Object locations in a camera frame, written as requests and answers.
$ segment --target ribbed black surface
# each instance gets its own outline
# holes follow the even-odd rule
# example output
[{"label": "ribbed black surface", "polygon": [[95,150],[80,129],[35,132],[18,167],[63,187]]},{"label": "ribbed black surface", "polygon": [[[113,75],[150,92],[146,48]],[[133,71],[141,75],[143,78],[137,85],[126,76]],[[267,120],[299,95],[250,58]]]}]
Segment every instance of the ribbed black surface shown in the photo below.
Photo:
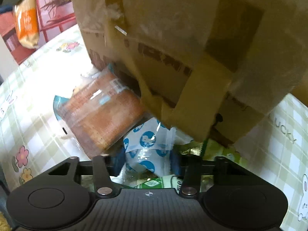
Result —
[{"label": "ribbed black surface", "polygon": [[196,200],[181,198],[174,189],[151,189],[151,196],[147,192],[123,189],[115,198],[99,200],[81,222],[63,230],[207,230],[208,217]]}]

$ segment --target cartoon rabbit print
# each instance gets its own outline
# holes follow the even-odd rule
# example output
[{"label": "cartoon rabbit print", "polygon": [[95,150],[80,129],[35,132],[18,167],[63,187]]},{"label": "cartoon rabbit print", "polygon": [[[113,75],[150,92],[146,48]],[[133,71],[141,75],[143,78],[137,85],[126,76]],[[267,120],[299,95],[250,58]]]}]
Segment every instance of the cartoon rabbit print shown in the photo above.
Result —
[{"label": "cartoon rabbit print", "polygon": [[308,219],[308,178],[307,175],[303,176],[303,197],[298,209],[298,220],[303,218]]},{"label": "cartoon rabbit print", "polygon": [[4,118],[9,106],[12,105],[13,102],[15,102],[17,99],[17,96],[12,97],[12,94],[13,94],[13,91],[10,92],[10,94],[6,97],[5,101],[1,105],[0,121]]}]

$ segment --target pink flower print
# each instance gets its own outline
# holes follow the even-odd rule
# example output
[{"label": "pink flower print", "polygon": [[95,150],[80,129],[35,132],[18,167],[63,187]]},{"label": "pink flower print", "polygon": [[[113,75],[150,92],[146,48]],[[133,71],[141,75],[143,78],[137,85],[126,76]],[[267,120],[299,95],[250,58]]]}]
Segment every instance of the pink flower print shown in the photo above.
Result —
[{"label": "pink flower print", "polygon": [[68,46],[66,47],[67,50],[71,50],[71,49],[74,49],[75,47],[78,47],[79,46],[79,43],[78,42],[71,42],[68,44]]},{"label": "pink flower print", "polygon": [[29,150],[25,149],[25,146],[21,146],[19,149],[19,153],[16,155],[16,160],[18,167],[27,166],[28,164],[28,155],[29,155]]}]

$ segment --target round black disc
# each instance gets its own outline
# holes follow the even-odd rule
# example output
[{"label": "round black disc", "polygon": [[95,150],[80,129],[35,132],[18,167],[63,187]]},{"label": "round black disc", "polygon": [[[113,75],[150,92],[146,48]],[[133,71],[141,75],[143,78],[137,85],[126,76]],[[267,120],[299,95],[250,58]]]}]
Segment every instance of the round black disc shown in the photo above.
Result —
[{"label": "round black disc", "polygon": [[203,202],[216,222],[244,230],[266,230],[280,225],[288,208],[283,192],[271,185],[214,185]]},{"label": "round black disc", "polygon": [[90,205],[88,191],[77,183],[49,183],[14,190],[7,199],[11,217],[31,229],[67,226],[82,217]]}]

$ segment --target yellow flower print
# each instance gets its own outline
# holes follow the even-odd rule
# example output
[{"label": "yellow flower print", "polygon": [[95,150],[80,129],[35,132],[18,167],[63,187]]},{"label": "yellow flower print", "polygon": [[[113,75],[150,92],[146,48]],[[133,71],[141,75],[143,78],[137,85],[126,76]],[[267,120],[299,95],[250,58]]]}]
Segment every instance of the yellow flower print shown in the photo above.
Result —
[{"label": "yellow flower print", "polygon": [[31,180],[31,179],[33,178],[33,176],[31,175],[31,169],[29,169],[29,168],[24,168],[24,169],[23,169],[23,173],[22,173],[22,175],[21,175],[21,178],[22,178],[25,182]]}]

